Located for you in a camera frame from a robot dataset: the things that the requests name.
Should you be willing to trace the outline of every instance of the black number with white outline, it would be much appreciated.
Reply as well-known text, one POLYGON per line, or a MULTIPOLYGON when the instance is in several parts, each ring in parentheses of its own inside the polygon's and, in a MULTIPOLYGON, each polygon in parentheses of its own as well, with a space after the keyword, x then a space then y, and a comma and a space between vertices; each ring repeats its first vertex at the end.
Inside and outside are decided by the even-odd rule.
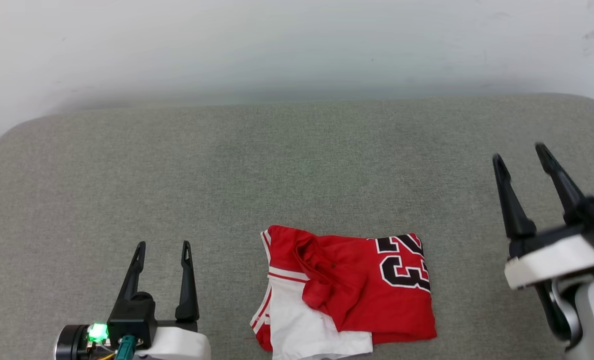
POLYGON ((430 281, 428 278, 428 268, 424 262, 424 250, 421 241, 411 235, 380 237, 375 239, 377 244, 377 253, 400 253, 405 251, 400 248, 400 244, 406 251, 421 257, 420 266, 403 266, 402 256, 389 255, 381 261, 381 278, 391 285, 391 287, 402 287, 410 289, 420 289, 430 292, 430 281), (406 269, 407 275, 398 273, 401 268, 406 269))

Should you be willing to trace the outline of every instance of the black plastic mount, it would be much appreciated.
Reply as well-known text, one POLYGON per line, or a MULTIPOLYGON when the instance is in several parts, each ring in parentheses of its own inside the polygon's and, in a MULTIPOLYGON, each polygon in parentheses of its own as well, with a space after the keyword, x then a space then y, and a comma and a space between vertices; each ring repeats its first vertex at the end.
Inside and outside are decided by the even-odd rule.
MULTIPOLYGON (((535 144, 535 150, 541 167, 552 179, 559 200, 564 208, 565 225, 537 233, 535 223, 530 220, 522 208, 510 184, 510 173, 501 156, 493 156, 493 168, 499 203, 501 205, 505 234, 510 239, 509 255, 521 258, 561 239, 573 235, 583 235, 594 246, 594 196, 585 196, 569 174, 564 171, 553 154, 543 143, 535 144)), ((571 339, 571 329, 564 314, 553 304, 550 297, 551 281, 546 280, 534 285, 539 300, 546 314, 550 330, 560 340, 571 339)))
POLYGON ((146 242, 142 241, 135 249, 121 290, 108 317, 108 333, 112 347, 117 347, 122 337, 132 335, 143 342, 139 345, 140 349, 148 349, 153 345, 158 326, 178 326, 185 330, 197 331, 199 306, 190 243, 183 242, 183 276, 179 306, 175 310, 176 321, 157 321, 153 297, 148 292, 137 291, 139 275, 144 269, 145 255, 146 242))

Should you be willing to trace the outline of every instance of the teal connector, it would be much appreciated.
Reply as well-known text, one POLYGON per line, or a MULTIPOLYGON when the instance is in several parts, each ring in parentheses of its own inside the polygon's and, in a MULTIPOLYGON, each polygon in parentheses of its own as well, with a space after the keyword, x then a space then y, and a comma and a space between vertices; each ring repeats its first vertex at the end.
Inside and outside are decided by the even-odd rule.
POLYGON ((133 360, 135 356, 135 348, 137 348, 137 341, 133 335, 126 335, 121 338, 121 344, 117 349, 115 360, 133 360))

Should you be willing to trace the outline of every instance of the white wall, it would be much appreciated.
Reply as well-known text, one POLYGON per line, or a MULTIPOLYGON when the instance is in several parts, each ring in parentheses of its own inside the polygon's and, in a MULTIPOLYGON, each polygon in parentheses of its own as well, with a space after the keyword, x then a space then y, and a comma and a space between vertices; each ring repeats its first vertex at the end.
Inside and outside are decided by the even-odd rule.
POLYGON ((0 0, 0 136, 54 112, 594 98, 594 0, 0 0))

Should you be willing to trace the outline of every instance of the white fabric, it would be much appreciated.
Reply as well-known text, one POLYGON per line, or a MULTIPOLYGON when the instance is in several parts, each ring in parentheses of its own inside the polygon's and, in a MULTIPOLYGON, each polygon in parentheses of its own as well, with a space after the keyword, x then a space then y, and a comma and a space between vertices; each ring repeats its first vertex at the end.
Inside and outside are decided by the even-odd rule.
POLYGON ((338 332, 332 317, 304 303, 304 282, 272 275, 268 280, 272 360, 335 360, 372 353, 372 333, 338 332))

